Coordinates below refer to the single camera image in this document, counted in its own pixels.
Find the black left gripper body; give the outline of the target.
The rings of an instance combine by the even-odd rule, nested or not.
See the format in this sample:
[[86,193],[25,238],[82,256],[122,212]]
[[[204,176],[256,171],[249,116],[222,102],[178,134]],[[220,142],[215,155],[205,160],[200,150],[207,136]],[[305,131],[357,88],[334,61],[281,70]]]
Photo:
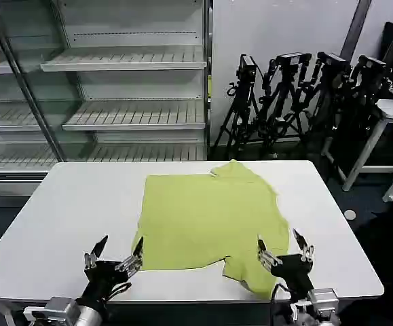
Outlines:
[[84,270],[88,285],[81,297],[76,299],[79,306],[86,306],[95,311],[105,311],[107,302],[131,287],[126,272],[115,271],[117,261],[97,261],[96,267]]

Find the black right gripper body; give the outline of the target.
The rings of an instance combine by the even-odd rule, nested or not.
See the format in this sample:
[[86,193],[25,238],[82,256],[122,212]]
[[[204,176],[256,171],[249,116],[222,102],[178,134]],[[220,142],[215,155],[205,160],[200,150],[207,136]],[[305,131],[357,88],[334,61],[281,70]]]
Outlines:
[[282,278],[294,301],[307,299],[308,292],[314,288],[309,273],[314,265],[313,261],[304,261],[300,254],[278,256],[282,262],[271,267],[271,274]]

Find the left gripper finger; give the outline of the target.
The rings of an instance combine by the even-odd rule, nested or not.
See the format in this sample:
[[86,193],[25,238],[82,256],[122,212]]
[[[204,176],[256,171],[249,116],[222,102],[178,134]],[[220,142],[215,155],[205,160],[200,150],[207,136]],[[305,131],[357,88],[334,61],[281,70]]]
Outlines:
[[96,267],[96,262],[104,250],[108,237],[108,235],[105,235],[99,242],[94,245],[90,253],[84,253],[83,258],[86,270]]
[[135,274],[143,265],[143,240],[141,237],[133,250],[131,256],[125,258],[121,263],[115,266],[115,271]]

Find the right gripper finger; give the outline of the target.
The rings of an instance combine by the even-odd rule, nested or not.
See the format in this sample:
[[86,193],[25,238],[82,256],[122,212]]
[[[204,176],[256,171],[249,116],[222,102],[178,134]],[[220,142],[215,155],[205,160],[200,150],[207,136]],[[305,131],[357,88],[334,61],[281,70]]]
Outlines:
[[314,245],[307,243],[304,236],[302,236],[296,229],[293,229],[293,234],[299,248],[301,249],[301,261],[313,262],[314,261]]
[[271,251],[268,251],[263,239],[259,238],[257,241],[258,245],[258,260],[261,262],[261,265],[267,270],[270,271],[273,267],[278,267],[283,264],[280,258],[277,258]]

